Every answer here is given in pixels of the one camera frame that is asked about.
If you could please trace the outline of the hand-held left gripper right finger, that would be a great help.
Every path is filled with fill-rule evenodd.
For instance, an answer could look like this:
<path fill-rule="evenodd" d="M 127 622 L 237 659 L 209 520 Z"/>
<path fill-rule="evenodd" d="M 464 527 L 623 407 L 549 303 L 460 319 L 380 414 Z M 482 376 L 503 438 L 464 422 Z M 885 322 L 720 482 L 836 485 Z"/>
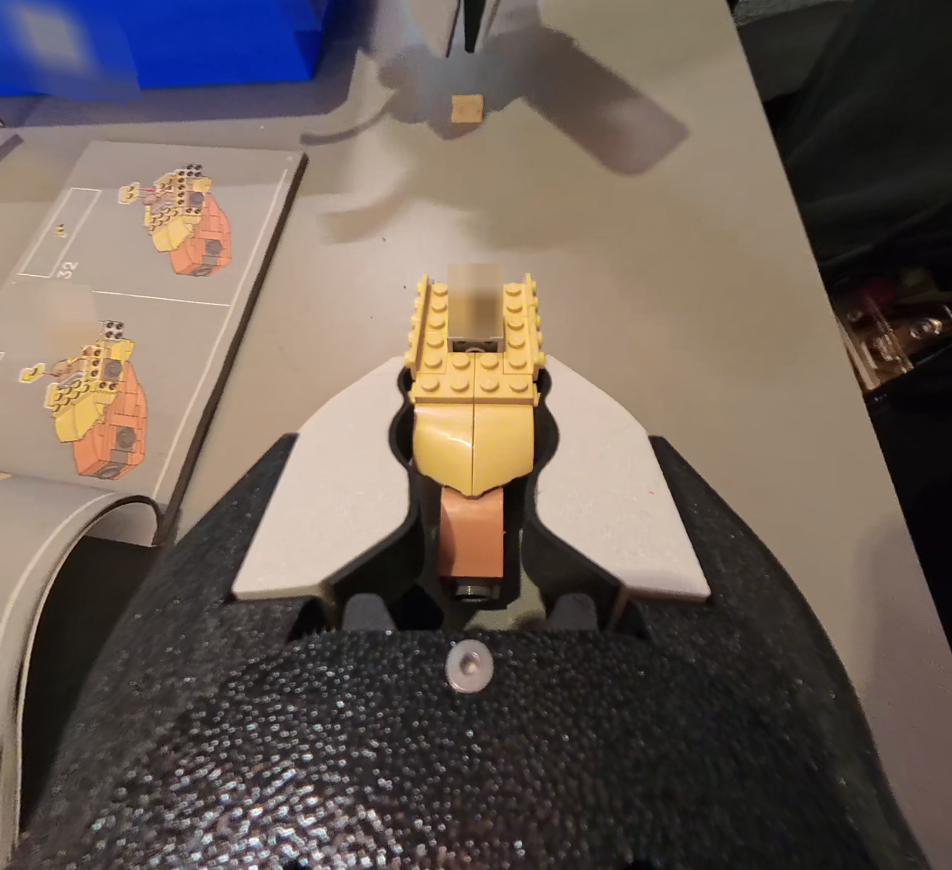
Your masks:
<path fill-rule="evenodd" d="M 627 593 L 706 602 L 708 580 L 645 428 L 559 360 L 545 369 L 557 443 L 535 489 L 541 525 Z"/>

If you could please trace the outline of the grey desk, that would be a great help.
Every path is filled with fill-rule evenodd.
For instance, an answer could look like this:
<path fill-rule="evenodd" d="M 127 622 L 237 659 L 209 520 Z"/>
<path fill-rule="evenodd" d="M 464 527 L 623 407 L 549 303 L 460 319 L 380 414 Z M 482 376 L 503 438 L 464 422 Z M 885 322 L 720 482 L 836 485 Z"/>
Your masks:
<path fill-rule="evenodd" d="M 864 532 L 903 518 L 724 1 L 509 0 L 497 23 L 484 55 L 437 58 L 404 0 L 369 0 L 311 83 L 4 103 L 23 125 L 2 130 L 2 273 L 91 141 L 305 150 L 179 535 L 400 353 L 421 274 L 501 260 L 538 282 L 546 352 L 669 440 L 808 602 L 814 579 L 830 592 Z M 482 123 L 452 125 L 473 93 Z M 950 868 L 950 745 L 864 712 Z"/>

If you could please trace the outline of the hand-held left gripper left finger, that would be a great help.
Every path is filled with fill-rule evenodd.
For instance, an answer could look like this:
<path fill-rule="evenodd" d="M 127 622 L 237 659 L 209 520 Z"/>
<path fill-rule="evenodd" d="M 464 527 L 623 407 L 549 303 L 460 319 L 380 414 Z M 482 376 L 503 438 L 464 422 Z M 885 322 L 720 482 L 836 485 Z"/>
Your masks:
<path fill-rule="evenodd" d="M 300 428 L 233 582 L 241 601 L 318 594 L 403 524 L 410 478 L 390 446 L 402 356 L 327 401 Z"/>

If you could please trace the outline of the tan brick-built model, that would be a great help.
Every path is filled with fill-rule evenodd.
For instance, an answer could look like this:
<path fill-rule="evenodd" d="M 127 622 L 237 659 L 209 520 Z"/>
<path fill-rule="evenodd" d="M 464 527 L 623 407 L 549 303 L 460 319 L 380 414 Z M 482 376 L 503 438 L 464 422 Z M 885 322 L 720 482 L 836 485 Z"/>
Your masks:
<path fill-rule="evenodd" d="M 535 409 L 545 365 L 534 279 L 501 264 L 451 264 L 423 276 L 404 366 L 412 461 L 439 485 L 438 575 L 458 601 L 500 602 L 506 578 L 505 489 L 535 465 Z"/>

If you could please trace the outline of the grey instruction booklet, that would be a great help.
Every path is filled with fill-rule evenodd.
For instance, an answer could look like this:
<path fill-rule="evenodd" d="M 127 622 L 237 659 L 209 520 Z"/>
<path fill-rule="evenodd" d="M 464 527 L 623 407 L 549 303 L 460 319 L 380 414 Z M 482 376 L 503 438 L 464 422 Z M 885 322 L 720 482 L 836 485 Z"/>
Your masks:
<path fill-rule="evenodd" d="M 300 150 L 91 142 L 2 280 L 2 862 L 51 588 L 87 536 L 173 532 L 305 166 Z"/>

